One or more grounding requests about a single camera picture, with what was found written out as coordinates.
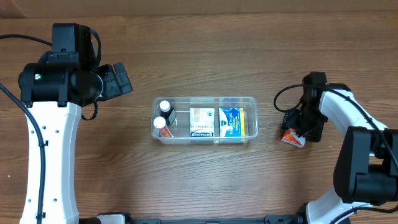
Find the red white sachet packet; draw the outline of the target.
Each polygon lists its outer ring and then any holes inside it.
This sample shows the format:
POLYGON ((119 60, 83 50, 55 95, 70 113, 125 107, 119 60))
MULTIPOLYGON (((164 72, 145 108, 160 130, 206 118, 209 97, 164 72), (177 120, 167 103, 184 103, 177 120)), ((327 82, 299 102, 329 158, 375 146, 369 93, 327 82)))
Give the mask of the red white sachet packet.
POLYGON ((285 142, 287 144, 291 144, 293 146, 303 148, 306 142, 305 137, 299 136, 296 132, 295 129, 288 129, 282 136, 281 139, 282 142, 285 142))

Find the dark bottle white cap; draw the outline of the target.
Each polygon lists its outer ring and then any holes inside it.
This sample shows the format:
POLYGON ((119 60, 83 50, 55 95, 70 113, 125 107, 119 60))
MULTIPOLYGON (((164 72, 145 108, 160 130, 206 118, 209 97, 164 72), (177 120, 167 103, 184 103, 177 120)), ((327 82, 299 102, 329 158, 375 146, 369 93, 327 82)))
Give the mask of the dark bottle white cap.
POLYGON ((166 125, 170 126, 176 119, 176 113, 174 107, 170 104, 169 101, 163 100, 159 104, 160 115, 166 121, 166 125))

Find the orange pill bottle white cap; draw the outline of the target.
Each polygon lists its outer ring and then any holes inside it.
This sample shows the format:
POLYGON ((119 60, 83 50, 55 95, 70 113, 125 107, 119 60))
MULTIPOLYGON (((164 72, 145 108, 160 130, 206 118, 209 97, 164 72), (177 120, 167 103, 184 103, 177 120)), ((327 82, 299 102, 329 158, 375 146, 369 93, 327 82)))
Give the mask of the orange pill bottle white cap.
POLYGON ((154 127, 159 130, 161 136, 171 138, 173 135, 170 132, 168 126, 166 125, 165 118, 158 116, 154 119, 154 127))

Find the blue yellow VapoDrops box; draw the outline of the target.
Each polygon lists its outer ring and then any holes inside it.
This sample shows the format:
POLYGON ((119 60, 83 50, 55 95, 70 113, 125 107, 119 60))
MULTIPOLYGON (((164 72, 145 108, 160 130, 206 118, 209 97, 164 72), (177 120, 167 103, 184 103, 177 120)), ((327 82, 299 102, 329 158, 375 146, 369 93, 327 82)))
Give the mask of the blue yellow VapoDrops box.
POLYGON ((219 108, 219 124, 221 137, 244 137, 244 108, 219 108))

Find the white blue Hansaplast box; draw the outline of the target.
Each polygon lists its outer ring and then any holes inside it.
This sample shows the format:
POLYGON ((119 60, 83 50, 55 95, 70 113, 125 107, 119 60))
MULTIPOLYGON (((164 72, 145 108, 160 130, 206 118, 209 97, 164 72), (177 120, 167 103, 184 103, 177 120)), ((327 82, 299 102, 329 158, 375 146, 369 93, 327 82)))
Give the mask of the white blue Hansaplast box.
POLYGON ((215 136, 215 109, 191 108, 190 109, 190 137, 215 136))

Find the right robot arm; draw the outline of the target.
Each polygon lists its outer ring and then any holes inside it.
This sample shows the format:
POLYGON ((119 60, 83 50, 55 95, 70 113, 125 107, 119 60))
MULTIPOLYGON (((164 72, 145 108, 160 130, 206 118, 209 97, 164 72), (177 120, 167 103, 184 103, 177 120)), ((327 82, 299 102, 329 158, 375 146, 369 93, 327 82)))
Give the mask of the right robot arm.
POLYGON ((397 201, 397 130, 374 119, 350 88, 328 82, 323 72, 310 72, 299 86, 299 103, 284 111, 282 141, 298 147, 319 142, 331 121, 343 137, 333 186, 295 215, 268 215, 265 223, 350 223, 360 210, 395 213, 396 207, 381 206, 397 201))

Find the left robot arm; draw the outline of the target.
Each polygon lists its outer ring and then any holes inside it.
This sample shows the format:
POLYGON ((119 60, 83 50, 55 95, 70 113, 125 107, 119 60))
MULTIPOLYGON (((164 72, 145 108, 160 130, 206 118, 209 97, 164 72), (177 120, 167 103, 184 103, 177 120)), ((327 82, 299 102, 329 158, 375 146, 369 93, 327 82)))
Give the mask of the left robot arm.
POLYGON ((21 223, 78 223, 75 142, 82 109, 132 92, 122 63, 101 64, 98 34, 54 24, 52 49, 19 75, 28 111, 29 165, 21 223))

